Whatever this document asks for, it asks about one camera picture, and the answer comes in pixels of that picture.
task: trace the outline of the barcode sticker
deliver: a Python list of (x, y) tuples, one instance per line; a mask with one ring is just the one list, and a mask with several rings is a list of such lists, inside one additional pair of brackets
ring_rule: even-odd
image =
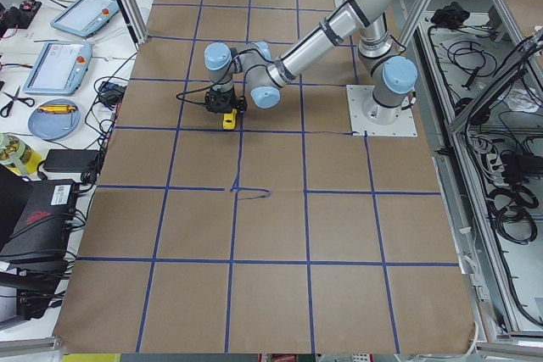
[(65, 205), (70, 197), (70, 185), (56, 186), (53, 192), (51, 205)]

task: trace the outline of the blue plate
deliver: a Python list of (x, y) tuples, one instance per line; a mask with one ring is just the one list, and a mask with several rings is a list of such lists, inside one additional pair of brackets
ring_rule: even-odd
[(79, 120), (81, 119), (79, 107), (71, 114), (50, 114), (38, 111), (41, 106), (54, 104), (77, 106), (69, 99), (54, 99), (53, 101), (40, 104), (28, 119), (28, 129), (34, 136), (43, 140), (57, 140), (68, 136), (79, 124)]

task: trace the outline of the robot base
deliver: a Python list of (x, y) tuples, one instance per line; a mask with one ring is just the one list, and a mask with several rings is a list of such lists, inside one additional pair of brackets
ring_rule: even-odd
[(415, 120), (410, 109), (400, 110), (398, 119), (391, 125), (380, 125), (369, 120), (362, 112), (362, 106), (372, 98), (373, 86), (347, 86), (347, 98), (349, 100), (350, 128), (357, 132), (357, 136), (392, 136), (392, 137), (417, 137)]

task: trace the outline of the robotic arm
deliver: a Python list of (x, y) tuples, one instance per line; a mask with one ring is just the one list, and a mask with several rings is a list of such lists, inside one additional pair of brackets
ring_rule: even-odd
[(255, 104), (263, 109), (276, 105), (279, 89), (293, 81), (325, 53), (354, 32), (361, 33), (358, 55), (376, 82), (373, 98), (364, 108), (368, 119), (387, 125), (401, 109), (417, 79), (417, 69), (397, 55), (386, 27), (384, 10), (392, 0), (344, 0), (310, 34), (286, 53), (272, 60), (264, 42), (229, 48), (216, 42), (205, 50), (205, 65), (214, 83), (206, 94), (206, 108), (216, 113), (243, 112), (247, 104), (235, 95), (232, 75), (245, 73)]

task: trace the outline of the black scissors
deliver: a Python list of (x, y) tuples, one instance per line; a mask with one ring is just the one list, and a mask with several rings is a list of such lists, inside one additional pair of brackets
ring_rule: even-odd
[(36, 100), (32, 97), (19, 97), (20, 92), (20, 86), (17, 88), (17, 92), (15, 93), (15, 96), (9, 95), (7, 92), (4, 92), (5, 95), (11, 98), (11, 101), (8, 102), (6, 106), (4, 106), (2, 109), (0, 109), (0, 116), (3, 118), (7, 118), (11, 115), (11, 109), (14, 107), (15, 101), (19, 101), (24, 103), (26, 106), (31, 108), (36, 104)]

